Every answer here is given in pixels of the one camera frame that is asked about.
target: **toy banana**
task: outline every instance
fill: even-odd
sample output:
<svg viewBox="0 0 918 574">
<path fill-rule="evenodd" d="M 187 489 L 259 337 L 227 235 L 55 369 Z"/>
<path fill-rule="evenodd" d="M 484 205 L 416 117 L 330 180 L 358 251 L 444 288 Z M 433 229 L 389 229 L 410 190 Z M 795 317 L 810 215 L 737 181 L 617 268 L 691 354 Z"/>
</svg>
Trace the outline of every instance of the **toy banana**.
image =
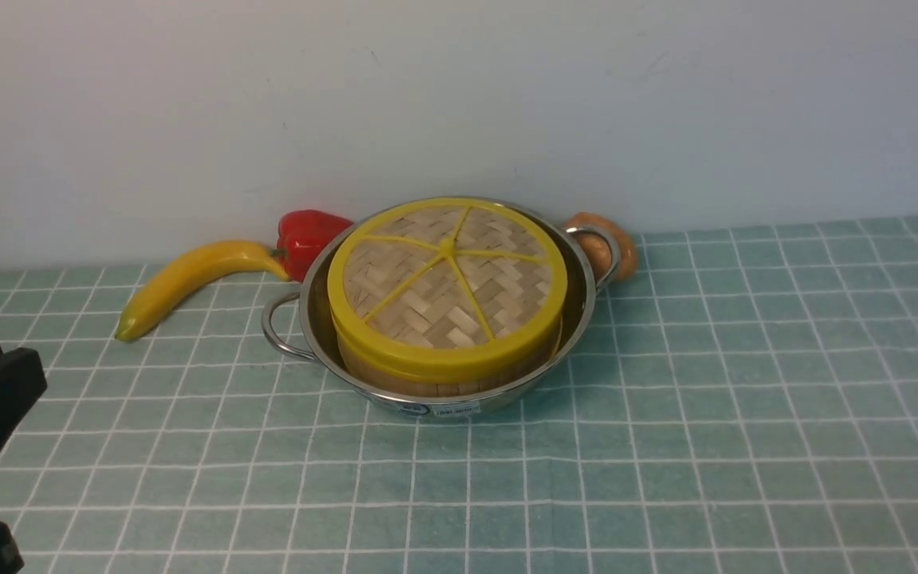
<svg viewBox="0 0 918 574">
<path fill-rule="evenodd" d="M 179 255 L 130 299 L 120 315 L 116 339 L 140 338 L 194 291 L 220 277 L 249 271 L 266 271 L 288 280 L 269 248 L 252 241 L 218 241 Z"/>
</svg>

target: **bamboo steamer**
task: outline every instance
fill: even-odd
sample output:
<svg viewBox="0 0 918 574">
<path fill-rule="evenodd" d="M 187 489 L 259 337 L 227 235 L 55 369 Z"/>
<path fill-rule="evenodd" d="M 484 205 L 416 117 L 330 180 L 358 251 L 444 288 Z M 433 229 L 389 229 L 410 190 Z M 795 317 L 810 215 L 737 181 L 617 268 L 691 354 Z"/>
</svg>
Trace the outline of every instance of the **bamboo steamer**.
<svg viewBox="0 0 918 574">
<path fill-rule="evenodd" d="M 351 375 L 404 395 L 463 396 L 550 359 L 567 281 L 531 219 L 445 197 L 357 226 L 328 268 L 328 304 Z"/>
</svg>

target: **red bell pepper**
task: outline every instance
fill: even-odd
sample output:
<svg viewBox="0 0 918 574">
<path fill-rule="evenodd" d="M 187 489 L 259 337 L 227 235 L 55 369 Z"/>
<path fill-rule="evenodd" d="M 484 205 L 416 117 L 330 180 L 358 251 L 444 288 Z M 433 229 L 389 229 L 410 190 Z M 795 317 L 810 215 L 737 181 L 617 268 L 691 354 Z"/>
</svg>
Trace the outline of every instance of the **red bell pepper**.
<svg viewBox="0 0 918 574">
<path fill-rule="evenodd" d="M 303 281 L 307 269 L 332 239 L 353 222 L 339 215 L 318 210 L 290 211 L 278 219 L 278 243 L 274 257 L 284 266 L 288 277 Z"/>
</svg>

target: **white label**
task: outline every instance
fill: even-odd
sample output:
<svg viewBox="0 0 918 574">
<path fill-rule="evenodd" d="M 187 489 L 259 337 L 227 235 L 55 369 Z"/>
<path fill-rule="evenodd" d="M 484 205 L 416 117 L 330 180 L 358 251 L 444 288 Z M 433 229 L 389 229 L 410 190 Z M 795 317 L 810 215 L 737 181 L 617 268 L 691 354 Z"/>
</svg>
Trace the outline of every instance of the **white label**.
<svg viewBox="0 0 918 574">
<path fill-rule="evenodd" d="M 480 400 L 470 400 L 469 403 L 460 404 L 431 404 L 431 413 L 436 417 L 469 417 L 481 411 Z"/>
</svg>

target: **metal handle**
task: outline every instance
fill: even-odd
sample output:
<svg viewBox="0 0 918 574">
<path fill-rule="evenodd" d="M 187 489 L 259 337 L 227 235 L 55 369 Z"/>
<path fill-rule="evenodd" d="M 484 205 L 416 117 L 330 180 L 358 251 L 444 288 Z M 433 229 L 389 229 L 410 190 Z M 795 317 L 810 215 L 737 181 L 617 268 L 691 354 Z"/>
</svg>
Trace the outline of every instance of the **metal handle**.
<svg viewBox="0 0 918 574">
<path fill-rule="evenodd" d="M 278 336 L 274 327 L 271 326 L 271 316 L 274 315 L 274 309 L 280 308 L 280 306 L 287 304 L 290 301 L 295 301 L 300 298 L 300 292 L 303 289 L 302 284 L 296 283 L 291 285 L 292 290 L 285 295 L 278 295 L 269 301 L 265 305 L 265 313 L 261 315 L 261 331 L 265 331 L 265 339 L 271 343 L 274 348 L 285 353 L 285 355 L 291 355 L 300 357 L 303 360 L 310 360 L 310 362 L 316 362 L 317 355 L 314 355 L 314 352 L 311 350 L 306 350 L 302 348 L 294 348 L 291 344 L 288 344 L 284 341 L 283 338 Z"/>
<path fill-rule="evenodd" d="M 600 237 L 608 244 L 608 250 L 611 251 L 611 266 L 609 266 L 608 271 L 604 272 L 601 279 L 597 280 L 597 290 L 601 291 L 607 287 L 608 284 L 611 283 L 611 280 L 615 278 L 615 272 L 618 271 L 618 266 L 622 265 L 622 247 L 619 246 L 615 236 L 608 230 L 600 228 L 600 226 L 571 226 L 571 228 L 565 229 L 565 233 L 569 235 L 590 233 Z"/>
</svg>

